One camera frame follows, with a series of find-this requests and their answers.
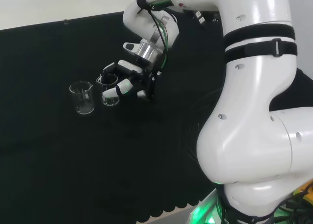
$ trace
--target white wall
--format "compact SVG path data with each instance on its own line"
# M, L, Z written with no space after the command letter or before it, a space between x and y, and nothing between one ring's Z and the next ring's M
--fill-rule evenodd
M124 11L134 0L0 0L0 30Z
M0 30L124 11L133 0L0 0ZM313 79L312 0L290 0L299 49L298 67Z
M289 0L298 45L298 68L313 79L313 0Z

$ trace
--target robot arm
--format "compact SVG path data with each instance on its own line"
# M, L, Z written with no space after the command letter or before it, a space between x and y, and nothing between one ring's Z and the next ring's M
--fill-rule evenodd
M313 109L268 111L271 100L291 85L296 73L289 1L146 0L164 1L183 9L220 11L227 74L219 102L199 135L198 160L211 181L224 184L234 209L266 216L313 178L313 160L304 156L313 154ZM153 39L157 29L151 15L139 11L134 1L124 13L124 24L162 53L162 40ZM169 18L165 27L170 48L179 33L177 24L166 12L152 13L158 20ZM141 45L128 50L138 55Z

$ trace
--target green cable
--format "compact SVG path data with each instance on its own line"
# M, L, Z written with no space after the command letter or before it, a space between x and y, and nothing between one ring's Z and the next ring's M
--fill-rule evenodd
M165 45L166 45L165 49L167 51L168 50L168 37L167 37L167 33L166 33L166 29L164 27L164 24L155 15L153 15L153 17L157 21L159 27L162 29L162 32L163 32L163 35L164 35L164 38L165 38ZM167 62L167 54L165 54L165 58L164 58L162 66L161 66L162 69L164 68L166 62Z
M152 3L150 3L150 5L161 5L161 4L165 4L165 3L169 3L171 2L171 0L156 0Z

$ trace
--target strap buckle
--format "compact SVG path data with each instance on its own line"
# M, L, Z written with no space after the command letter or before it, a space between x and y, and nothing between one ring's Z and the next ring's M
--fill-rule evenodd
M282 43L282 39L280 38L275 38L272 40L273 42L273 47L272 47L272 51L273 51L273 56L274 57L281 57L283 56L283 52L282 49L281 49L281 43Z

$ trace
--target black table cloth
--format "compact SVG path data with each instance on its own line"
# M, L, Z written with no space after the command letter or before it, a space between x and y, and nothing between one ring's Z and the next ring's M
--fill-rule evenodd
M112 108L97 98L87 117L76 114L69 85L94 83L120 59L134 63L122 45L141 38L122 13L0 31L1 223L132 224L213 190L192 155L224 84L222 25L176 16L180 35L155 102L135 91ZM312 93L298 70L270 110L313 106Z

